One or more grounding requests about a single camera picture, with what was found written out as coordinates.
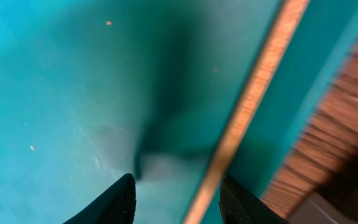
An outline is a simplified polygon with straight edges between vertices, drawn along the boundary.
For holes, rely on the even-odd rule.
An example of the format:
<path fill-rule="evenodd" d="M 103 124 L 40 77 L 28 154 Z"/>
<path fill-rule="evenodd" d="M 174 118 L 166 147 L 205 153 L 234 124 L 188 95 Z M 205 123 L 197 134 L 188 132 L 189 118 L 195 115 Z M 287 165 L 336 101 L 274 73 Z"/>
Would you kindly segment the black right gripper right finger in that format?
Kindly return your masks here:
<path fill-rule="evenodd" d="M 289 224 L 228 175 L 222 179 L 219 208 L 224 224 Z"/>

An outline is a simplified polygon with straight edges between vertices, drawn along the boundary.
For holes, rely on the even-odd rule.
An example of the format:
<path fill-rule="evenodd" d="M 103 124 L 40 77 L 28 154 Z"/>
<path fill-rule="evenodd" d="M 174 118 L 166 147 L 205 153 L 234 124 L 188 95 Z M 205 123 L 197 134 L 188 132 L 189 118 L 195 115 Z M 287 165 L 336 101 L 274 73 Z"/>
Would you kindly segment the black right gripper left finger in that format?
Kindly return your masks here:
<path fill-rule="evenodd" d="M 133 224 L 135 178 L 127 173 L 64 224 Z"/>

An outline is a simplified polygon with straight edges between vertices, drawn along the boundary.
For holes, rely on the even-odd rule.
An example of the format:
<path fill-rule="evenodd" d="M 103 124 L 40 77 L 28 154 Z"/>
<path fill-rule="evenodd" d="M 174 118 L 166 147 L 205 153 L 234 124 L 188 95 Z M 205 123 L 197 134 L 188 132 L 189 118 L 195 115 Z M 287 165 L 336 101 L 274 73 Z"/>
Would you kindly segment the wooden chopstick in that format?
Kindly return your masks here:
<path fill-rule="evenodd" d="M 201 223 L 309 3 L 309 0 L 282 1 L 183 224 Z"/>

